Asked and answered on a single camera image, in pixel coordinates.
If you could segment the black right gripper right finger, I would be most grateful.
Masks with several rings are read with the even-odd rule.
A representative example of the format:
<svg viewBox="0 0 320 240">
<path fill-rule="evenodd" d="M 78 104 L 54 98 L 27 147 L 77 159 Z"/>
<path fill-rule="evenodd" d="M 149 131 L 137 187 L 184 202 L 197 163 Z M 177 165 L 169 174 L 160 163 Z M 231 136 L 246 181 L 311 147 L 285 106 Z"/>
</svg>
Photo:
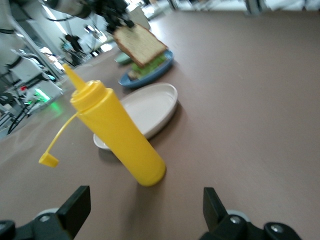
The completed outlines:
<svg viewBox="0 0 320 240">
<path fill-rule="evenodd" d="M 229 214 L 212 187 L 203 189 L 203 216 L 208 228 L 201 240 L 264 240 L 262 229 L 239 214 Z"/>
</svg>

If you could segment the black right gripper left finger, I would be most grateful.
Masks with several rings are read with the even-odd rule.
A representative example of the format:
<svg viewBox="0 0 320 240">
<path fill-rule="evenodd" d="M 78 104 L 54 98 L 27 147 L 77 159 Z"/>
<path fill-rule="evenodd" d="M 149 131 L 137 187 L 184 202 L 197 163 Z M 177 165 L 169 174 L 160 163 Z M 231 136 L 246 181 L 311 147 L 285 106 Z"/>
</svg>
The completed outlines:
<svg viewBox="0 0 320 240">
<path fill-rule="evenodd" d="M 16 240 L 73 240 L 91 212 L 88 185 L 80 186 L 59 208 L 41 211 L 15 230 Z"/>
</svg>

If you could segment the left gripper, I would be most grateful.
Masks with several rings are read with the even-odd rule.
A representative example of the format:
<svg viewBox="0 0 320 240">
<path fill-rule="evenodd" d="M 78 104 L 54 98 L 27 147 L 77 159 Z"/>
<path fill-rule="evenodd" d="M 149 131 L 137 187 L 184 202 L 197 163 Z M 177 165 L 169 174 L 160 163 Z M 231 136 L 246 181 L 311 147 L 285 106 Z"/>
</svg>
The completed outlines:
<svg viewBox="0 0 320 240">
<path fill-rule="evenodd" d="M 135 26 L 128 16 L 127 7 L 128 3 L 125 0 L 96 0 L 94 4 L 95 13 L 103 17 L 107 23 L 106 31 L 109 34 L 114 34 L 122 23 L 129 28 Z"/>
</svg>

